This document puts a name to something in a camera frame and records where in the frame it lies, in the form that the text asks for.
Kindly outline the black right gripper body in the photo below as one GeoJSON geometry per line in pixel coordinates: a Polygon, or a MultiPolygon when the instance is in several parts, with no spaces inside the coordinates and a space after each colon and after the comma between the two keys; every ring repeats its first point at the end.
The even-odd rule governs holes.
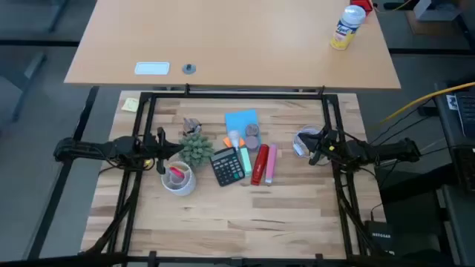
{"type": "Polygon", "coordinates": [[[334,130],[328,130],[324,128],[319,134],[319,143],[316,148],[310,148],[310,152],[313,153],[309,163],[315,165],[321,156],[327,157],[330,161],[333,161],[339,165],[346,165],[343,156],[338,152],[338,133],[334,130]]]}

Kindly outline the green artificial succulent plant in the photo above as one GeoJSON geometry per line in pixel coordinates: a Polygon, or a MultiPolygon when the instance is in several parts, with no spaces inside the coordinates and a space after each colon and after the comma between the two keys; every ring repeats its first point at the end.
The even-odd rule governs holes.
{"type": "Polygon", "coordinates": [[[180,159],[190,167],[199,167],[214,154],[213,144],[201,133],[184,136],[180,140],[183,149],[179,152],[180,159]]]}

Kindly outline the pink stapler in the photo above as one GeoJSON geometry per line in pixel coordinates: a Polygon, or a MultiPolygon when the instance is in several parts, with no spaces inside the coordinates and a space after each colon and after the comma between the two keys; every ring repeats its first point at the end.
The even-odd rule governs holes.
{"type": "Polygon", "coordinates": [[[270,185],[273,181],[274,174],[275,174],[275,163],[277,157],[278,147],[276,144],[271,144],[269,147],[269,153],[267,157],[266,163],[266,176],[264,182],[267,185],[270,185]]]}

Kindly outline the yellow sticky note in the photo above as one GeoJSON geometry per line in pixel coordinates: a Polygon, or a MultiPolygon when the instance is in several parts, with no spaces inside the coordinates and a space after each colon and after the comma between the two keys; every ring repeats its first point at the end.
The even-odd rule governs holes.
{"type": "Polygon", "coordinates": [[[128,111],[128,112],[133,112],[133,113],[136,113],[138,108],[140,106],[140,101],[138,99],[135,99],[135,98],[127,98],[122,107],[121,107],[121,110],[122,111],[128,111]]]}

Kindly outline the black desk calculator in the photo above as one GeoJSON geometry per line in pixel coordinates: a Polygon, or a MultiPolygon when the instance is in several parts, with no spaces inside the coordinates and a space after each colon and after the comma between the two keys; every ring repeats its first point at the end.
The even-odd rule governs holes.
{"type": "Polygon", "coordinates": [[[244,169],[234,148],[225,148],[210,157],[219,186],[224,187],[245,178],[244,169]]]}

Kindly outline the round clear tub pinkish contents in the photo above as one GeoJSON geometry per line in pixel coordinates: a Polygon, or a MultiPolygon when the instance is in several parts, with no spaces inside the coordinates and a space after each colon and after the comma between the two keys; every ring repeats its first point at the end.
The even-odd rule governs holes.
{"type": "Polygon", "coordinates": [[[246,147],[251,152],[256,152],[260,147],[259,138],[256,136],[247,136],[245,138],[246,147]]]}

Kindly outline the mint green stapler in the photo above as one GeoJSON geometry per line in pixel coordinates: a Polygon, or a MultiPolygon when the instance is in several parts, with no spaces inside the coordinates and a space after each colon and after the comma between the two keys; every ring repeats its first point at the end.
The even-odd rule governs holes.
{"type": "Polygon", "coordinates": [[[252,164],[248,149],[245,147],[240,148],[240,156],[243,163],[244,173],[246,176],[250,176],[252,174],[252,164]]]}

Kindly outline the blue notepad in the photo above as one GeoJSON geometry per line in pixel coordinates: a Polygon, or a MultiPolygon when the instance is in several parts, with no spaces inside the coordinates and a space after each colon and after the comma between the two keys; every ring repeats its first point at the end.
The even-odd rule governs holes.
{"type": "MultiPolygon", "coordinates": [[[[226,124],[226,133],[228,138],[230,131],[238,131],[242,139],[246,138],[246,127],[248,125],[257,125],[259,126],[258,113],[255,109],[229,112],[225,114],[225,124],[226,124]]],[[[258,141],[261,141],[261,132],[258,127],[257,136],[258,141]]]]}

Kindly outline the white rectangular desk plate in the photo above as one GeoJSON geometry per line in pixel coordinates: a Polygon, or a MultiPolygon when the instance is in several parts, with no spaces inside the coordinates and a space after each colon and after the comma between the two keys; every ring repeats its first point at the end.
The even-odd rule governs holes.
{"type": "Polygon", "coordinates": [[[138,62],[134,68],[134,73],[146,76],[166,76],[169,69],[169,62],[138,62]]]}

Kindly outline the black Netgear router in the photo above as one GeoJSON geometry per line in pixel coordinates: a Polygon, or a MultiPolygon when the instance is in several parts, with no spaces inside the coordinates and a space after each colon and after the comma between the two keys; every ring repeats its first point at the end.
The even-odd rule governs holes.
{"type": "Polygon", "coordinates": [[[378,243],[384,251],[394,255],[392,227],[385,222],[372,220],[366,221],[365,226],[372,239],[378,243]]]}

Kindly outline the light wooden desk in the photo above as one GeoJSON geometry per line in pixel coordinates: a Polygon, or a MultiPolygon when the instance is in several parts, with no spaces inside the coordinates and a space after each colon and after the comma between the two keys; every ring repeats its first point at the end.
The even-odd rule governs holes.
{"type": "Polygon", "coordinates": [[[370,14],[346,50],[330,45],[349,0],[97,0],[69,84],[398,89],[370,14]],[[166,76],[138,62],[169,62],[166,76]],[[196,66],[186,75],[185,64],[196,66]]]}

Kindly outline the black keyboard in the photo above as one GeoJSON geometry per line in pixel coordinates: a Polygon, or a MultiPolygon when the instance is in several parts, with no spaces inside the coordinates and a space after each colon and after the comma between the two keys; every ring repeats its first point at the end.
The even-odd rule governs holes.
{"type": "Polygon", "coordinates": [[[465,137],[475,139],[475,93],[455,93],[458,113],[465,137]]]}

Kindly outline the red object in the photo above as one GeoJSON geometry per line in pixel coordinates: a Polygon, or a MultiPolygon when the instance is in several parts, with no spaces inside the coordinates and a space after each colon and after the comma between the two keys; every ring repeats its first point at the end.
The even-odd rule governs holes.
{"type": "Polygon", "coordinates": [[[350,0],[350,4],[363,8],[366,15],[373,11],[373,3],[371,0],[350,0]]]}

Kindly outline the white box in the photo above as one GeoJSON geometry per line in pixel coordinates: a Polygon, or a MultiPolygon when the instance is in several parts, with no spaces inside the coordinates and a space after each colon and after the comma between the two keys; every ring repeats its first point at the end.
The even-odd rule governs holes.
{"type": "Polygon", "coordinates": [[[413,12],[422,22],[451,22],[461,10],[454,0],[419,0],[413,12]]]}

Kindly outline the black aluminium table frame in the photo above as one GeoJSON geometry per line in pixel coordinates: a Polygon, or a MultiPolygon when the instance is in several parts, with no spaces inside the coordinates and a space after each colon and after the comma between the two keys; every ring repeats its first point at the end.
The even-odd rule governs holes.
{"type": "Polygon", "coordinates": [[[163,128],[178,142],[186,117],[198,119],[215,149],[226,135],[225,115],[253,109],[264,144],[276,145],[275,175],[270,185],[242,179],[220,186],[209,165],[196,168],[197,184],[187,196],[167,190],[156,171],[140,179],[137,207],[119,227],[115,248],[131,256],[155,251],[161,257],[233,257],[254,260],[308,260],[316,254],[343,259],[358,254],[363,241],[338,206],[336,168],[310,165],[292,148],[294,135],[307,125],[331,125],[364,139],[364,124],[353,93],[341,93],[336,104],[322,105],[309,93],[282,99],[252,92],[208,92],[202,99],[167,94],[147,105],[143,118],[118,109],[112,137],[129,134],[134,123],[163,128]]]}

